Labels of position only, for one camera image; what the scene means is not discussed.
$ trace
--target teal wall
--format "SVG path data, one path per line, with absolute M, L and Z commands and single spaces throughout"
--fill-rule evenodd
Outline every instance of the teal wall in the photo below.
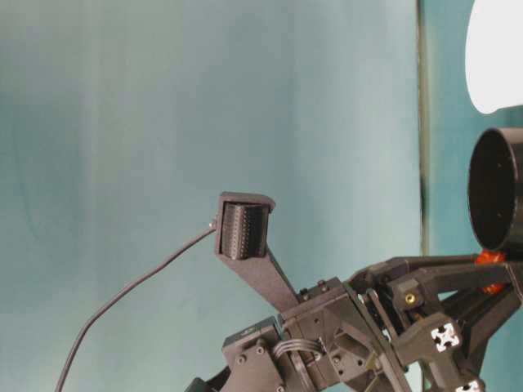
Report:
M 488 127 L 523 125 L 523 109 L 480 114 L 465 79 L 465 42 L 472 0 L 422 0 L 422 124 L 424 236 L 431 254 L 478 252 L 467 210 L 467 170 L 472 148 Z M 523 316 L 517 314 L 492 339 L 482 376 L 489 390 L 518 390 Z
M 213 216 L 278 206 L 295 286 L 419 253 L 415 4 L 0 2 L 0 390 Z M 89 332 L 65 390 L 183 390 L 273 311 L 208 239 Z

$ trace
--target bolt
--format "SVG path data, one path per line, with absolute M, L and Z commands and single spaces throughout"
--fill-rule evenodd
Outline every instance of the bolt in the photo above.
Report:
M 302 298 L 304 301 L 308 301 L 309 298 L 311 298 L 309 296 L 309 290 L 307 290 L 306 288 L 303 288 L 302 290 L 300 290 L 300 294 L 302 294 Z
M 417 299 L 418 298 L 416 298 L 416 296 L 411 292 L 405 296 L 405 302 L 409 305 L 414 305 Z

